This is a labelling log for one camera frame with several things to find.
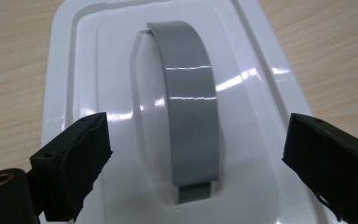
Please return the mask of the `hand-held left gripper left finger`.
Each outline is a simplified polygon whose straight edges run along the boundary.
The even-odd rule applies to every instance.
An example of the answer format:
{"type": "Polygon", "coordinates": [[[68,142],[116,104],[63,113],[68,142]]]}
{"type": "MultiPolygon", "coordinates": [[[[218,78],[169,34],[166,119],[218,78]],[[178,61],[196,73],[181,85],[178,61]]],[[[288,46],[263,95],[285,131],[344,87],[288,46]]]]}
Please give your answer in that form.
{"type": "Polygon", "coordinates": [[[31,158],[48,221],[77,219],[84,200],[112,155],[104,112],[79,119],[31,158]]]}

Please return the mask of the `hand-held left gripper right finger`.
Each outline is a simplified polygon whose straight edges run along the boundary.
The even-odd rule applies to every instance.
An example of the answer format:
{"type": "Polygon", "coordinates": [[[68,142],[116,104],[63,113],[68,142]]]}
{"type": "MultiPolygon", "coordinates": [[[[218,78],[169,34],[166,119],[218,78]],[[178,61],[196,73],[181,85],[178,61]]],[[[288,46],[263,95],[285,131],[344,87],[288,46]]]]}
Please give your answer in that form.
{"type": "Polygon", "coordinates": [[[337,220],[358,224],[358,138],[322,119],[293,113],[282,161],[337,220]]]}

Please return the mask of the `white lid with grey handle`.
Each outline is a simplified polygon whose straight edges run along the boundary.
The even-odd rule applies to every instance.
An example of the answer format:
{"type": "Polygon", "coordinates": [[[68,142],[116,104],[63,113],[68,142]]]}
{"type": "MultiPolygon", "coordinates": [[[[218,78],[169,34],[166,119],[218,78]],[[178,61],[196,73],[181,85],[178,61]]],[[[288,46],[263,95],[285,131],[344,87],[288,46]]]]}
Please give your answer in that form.
{"type": "Polygon", "coordinates": [[[282,161],[290,115],[310,107],[257,0],[63,0],[53,22],[43,142],[104,112],[113,154],[64,224],[334,224],[282,161]],[[151,31],[184,21],[209,56],[219,178],[180,203],[172,182],[166,66],[151,31]]]}

